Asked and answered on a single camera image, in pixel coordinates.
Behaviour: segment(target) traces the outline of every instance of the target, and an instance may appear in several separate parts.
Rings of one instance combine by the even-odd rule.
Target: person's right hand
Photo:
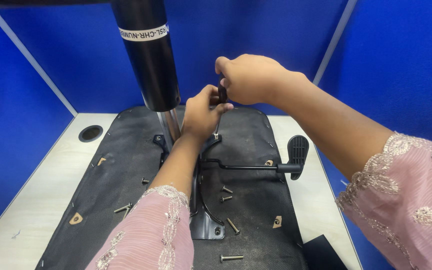
[[[294,84],[294,74],[277,61],[260,55],[243,54],[234,60],[221,56],[215,70],[225,78],[221,85],[232,101],[244,105],[269,103],[279,96],[279,90]]]

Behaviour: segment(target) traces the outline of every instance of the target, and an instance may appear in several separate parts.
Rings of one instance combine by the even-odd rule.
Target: label sticker
[[[125,40],[130,41],[157,40],[167,35],[169,31],[170,29],[167,22],[163,26],[149,30],[124,30],[119,28],[119,33],[121,34],[121,37]]]

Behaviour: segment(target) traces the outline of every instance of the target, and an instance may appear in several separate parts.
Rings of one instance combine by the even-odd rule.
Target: hand
[[[228,97],[245,105],[272,104],[274,99],[281,98],[279,90],[294,84],[293,75],[306,78],[302,73],[285,69],[271,58],[251,54],[243,54],[234,60],[218,57],[215,70],[225,76],[221,85],[226,88]]]
[[[217,101],[218,88],[206,85],[195,97],[186,101],[181,136],[190,136],[202,144],[214,132],[221,115],[234,108],[231,103],[217,105],[213,110],[209,108],[210,101]]]

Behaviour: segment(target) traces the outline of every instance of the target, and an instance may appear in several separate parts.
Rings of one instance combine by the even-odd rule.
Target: screwdriver handle
[[[223,72],[219,75],[219,81],[217,83],[217,92],[219,95],[219,103],[227,103],[228,102],[228,94],[226,93],[226,88],[221,85],[221,80],[225,78]]]

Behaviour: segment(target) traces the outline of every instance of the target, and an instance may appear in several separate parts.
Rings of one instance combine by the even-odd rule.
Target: screw
[[[221,254],[221,256],[219,257],[219,261],[221,263],[223,263],[223,261],[227,261],[227,260],[242,260],[244,258],[244,256],[223,256],[223,254]]]
[[[221,189],[221,191],[225,191],[227,193],[233,193],[231,190],[226,188],[226,185],[223,186],[223,188]]]
[[[126,218],[126,216],[128,215],[129,209],[131,209],[131,208],[129,208],[129,207],[126,208],[126,212],[124,213],[123,220],[124,220],[124,219]]]
[[[221,198],[219,199],[221,202],[227,201],[227,200],[231,200],[233,199],[233,196],[229,196],[229,197],[223,197],[221,196]]]
[[[233,222],[231,222],[231,219],[230,219],[230,218],[226,218],[226,220],[227,220],[227,222],[231,225],[231,227],[233,227],[233,230],[234,230],[234,232],[235,232],[234,235],[235,235],[235,236],[239,235],[239,234],[241,233],[241,231],[238,230],[238,229],[236,228],[236,226],[234,226]]]
[[[118,212],[121,212],[121,211],[125,210],[126,208],[131,209],[132,207],[133,207],[133,204],[132,204],[132,203],[129,203],[129,204],[126,205],[126,206],[123,206],[123,207],[121,207],[121,208],[119,208],[119,209],[114,210],[114,212],[115,212],[115,213],[118,213]]]

